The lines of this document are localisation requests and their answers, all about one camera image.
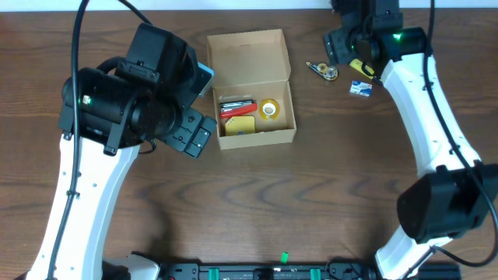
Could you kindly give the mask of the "red black stapler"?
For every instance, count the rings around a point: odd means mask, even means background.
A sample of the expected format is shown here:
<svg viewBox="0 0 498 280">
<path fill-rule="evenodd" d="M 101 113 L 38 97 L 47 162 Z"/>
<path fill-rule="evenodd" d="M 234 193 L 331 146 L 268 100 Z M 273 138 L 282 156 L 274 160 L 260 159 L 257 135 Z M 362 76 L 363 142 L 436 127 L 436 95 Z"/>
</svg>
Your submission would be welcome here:
<svg viewBox="0 0 498 280">
<path fill-rule="evenodd" d="M 225 102 L 219 105 L 219 116 L 223 119 L 236 117 L 244 114 L 249 114 L 256 111 L 258 108 L 254 100 L 239 100 L 233 102 Z"/>
</svg>

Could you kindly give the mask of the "yellow sticky note pad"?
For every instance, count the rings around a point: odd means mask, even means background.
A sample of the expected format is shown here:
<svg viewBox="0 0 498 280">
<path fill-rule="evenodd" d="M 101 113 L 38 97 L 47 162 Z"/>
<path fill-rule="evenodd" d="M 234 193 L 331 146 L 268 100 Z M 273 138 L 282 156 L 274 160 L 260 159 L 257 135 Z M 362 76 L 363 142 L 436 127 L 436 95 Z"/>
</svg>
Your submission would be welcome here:
<svg viewBox="0 0 498 280">
<path fill-rule="evenodd" d="M 231 117 L 225 123 L 226 136 L 248 135 L 256 132 L 254 116 L 244 115 Z"/>
</svg>

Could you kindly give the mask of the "yellow adhesive tape roll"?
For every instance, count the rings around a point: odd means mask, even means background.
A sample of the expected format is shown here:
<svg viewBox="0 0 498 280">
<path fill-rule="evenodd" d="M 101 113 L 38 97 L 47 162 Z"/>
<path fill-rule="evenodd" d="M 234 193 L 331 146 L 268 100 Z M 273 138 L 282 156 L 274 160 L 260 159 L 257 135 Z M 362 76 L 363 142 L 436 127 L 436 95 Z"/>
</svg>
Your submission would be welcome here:
<svg viewBox="0 0 498 280">
<path fill-rule="evenodd" d="M 259 105 L 259 114 L 264 121 L 275 120 L 279 116 L 280 106 L 276 100 L 262 100 Z"/>
</svg>

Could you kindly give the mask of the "brown cardboard box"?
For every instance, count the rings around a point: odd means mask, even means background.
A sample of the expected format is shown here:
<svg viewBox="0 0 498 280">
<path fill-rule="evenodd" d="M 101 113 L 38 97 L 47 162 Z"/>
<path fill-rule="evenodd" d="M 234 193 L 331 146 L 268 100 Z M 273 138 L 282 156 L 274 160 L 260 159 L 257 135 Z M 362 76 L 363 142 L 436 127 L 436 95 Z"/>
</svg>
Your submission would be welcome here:
<svg viewBox="0 0 498 280">
<path fill-rule="evenodd" d="M 296 119 L 289 84 L 291 66 L 284 33 L 281 29 L 229 33 L 207 37 L 208 66 L 215 73 L 212 86 L 217 138 L 221 149 L 292 142 Z M 264 121 L 259 114 L 262 100 L 276 100 L 280 106 L 275 120 Z M 225 102 L 254 100 L 256 132 L 226 136 L 219 105 Z"/>
</svg>

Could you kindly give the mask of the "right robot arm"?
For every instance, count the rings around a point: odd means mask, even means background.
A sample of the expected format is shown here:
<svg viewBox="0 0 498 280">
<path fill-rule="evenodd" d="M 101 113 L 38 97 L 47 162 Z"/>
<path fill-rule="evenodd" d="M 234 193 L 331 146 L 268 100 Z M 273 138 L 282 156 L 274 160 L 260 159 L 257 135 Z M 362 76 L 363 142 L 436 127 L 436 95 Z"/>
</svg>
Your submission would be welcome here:
<svg viewBox="0 0 498 280">
<path fill-rule="evenodd" d="M 461 131 L 437 76 L 433 29 L 404 26 L 396 1 L 334 1 L 342 24 L 324 37 L 330 62 L 354 59 L 390 94 L 416 158 L 417 181 L 397 201 L 399 225 L 375 255 L 383 279 L 410 279 L 446 245 L 495 219 L 497 167 Z"/>
</svg>

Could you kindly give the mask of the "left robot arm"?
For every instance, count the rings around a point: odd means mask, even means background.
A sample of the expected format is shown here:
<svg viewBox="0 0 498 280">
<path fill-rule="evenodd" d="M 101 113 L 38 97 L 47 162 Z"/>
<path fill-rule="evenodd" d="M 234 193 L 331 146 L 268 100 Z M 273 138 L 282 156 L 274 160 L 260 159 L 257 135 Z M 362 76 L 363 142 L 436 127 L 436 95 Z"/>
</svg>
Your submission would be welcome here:
<svg viewBox="0 0 498 280">
<path fill-rule="evenodd" d="M 61 164 L 46 233 L 28 279 L 160 279 L 160 262 L 103 249 L 117 197 L 144 142 L 200 156 L 216 121 L 192 108 L 214 71 L 181 38 L 142 23 L 125 57 L 64 84 Z"/>
</svg>

